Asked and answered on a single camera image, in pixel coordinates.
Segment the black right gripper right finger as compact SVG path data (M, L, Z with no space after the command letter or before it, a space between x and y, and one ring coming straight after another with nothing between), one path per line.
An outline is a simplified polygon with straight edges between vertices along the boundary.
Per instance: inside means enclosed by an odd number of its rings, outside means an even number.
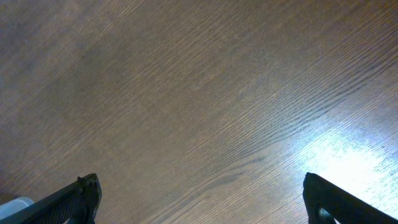
M309 224L392 223L397 219L370 206L314 173L306 173L303 199Z

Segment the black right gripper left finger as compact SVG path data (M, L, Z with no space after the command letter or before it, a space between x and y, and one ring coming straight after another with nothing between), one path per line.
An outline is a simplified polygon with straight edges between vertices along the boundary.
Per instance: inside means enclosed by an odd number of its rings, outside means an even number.
M77 181L1 220L1 224L95 224L101 201L96 174Z

